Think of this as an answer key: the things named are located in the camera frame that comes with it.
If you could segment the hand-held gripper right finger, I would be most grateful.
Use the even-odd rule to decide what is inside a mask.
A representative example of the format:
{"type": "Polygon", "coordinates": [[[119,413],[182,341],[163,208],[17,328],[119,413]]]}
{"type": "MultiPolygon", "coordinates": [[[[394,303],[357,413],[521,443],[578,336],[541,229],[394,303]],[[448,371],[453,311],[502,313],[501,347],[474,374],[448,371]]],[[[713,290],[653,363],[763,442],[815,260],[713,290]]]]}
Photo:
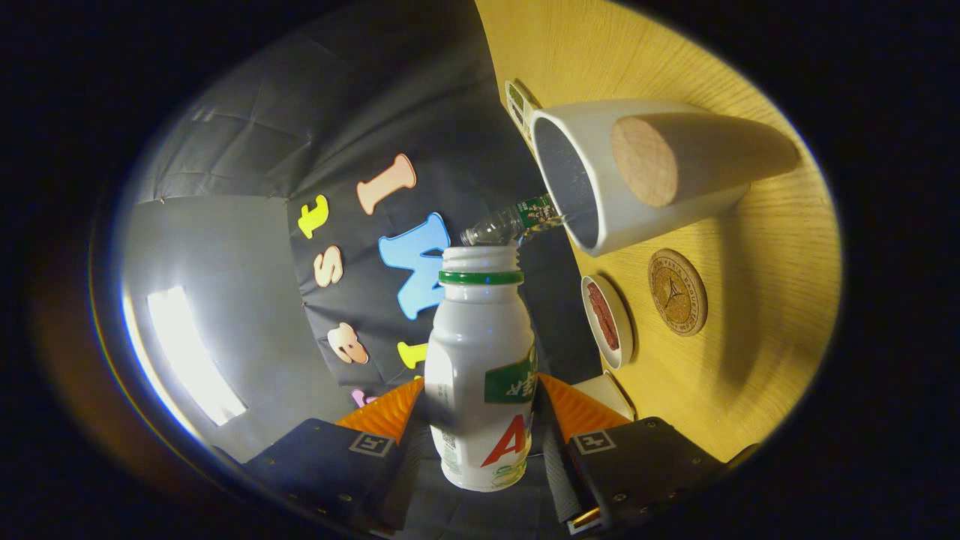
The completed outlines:
{"type": "Polygon", "coordinates": [[[641,524],[729,469],[667,421],[628,419],[545,373],[534,407],[556,516],[573,536],[641,524]]]}

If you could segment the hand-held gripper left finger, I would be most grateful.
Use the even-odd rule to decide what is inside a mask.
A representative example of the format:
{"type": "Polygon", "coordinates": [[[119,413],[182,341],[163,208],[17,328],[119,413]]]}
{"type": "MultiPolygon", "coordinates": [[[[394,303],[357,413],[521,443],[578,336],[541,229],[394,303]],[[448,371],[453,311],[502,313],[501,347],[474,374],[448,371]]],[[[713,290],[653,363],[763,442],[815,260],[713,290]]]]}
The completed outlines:
{"type": "Polygon", "coordinates": [[[339,421],[302,421],[246,461],[214,452],[255,488],[377,536],[404,530],[419,474],[439,460],[421,377],[339,421]]]}

